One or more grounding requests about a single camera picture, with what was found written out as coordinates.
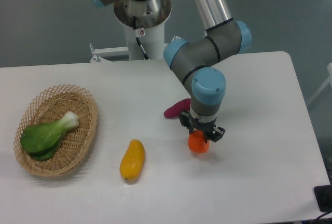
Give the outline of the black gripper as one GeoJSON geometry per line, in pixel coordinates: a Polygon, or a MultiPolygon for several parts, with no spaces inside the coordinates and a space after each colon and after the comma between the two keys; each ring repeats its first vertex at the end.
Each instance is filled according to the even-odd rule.
{"type": "Polygon", "coordinates": [[[179,115],[180,123],[186,127],[191,134],[194,130],[204,132],[205,143],[218,142],[223,138],[226,130],[215,126],[217,114],[211,116],[191,115],[190,111],[182,110],[179,115]]]}

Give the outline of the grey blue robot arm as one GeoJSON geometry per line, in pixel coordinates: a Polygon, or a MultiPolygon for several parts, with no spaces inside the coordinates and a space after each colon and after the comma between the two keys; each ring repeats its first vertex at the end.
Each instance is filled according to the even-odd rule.
{"type": "Polygon", "coordinates": [[[220,140],[225,130],[216,125],[226,91],[226,79],[214,65],[251,44],[245,23],[236,22],[225,0],[194,0],[205,28],[195,43],[175,37],[164,42],[170,0],[93,0],[97,7],[113,5],[122,24],[130,60],[164,59],[190,95],[190,107],[179,120],[189,132],[199,130],[206,142],[220,140]]]}

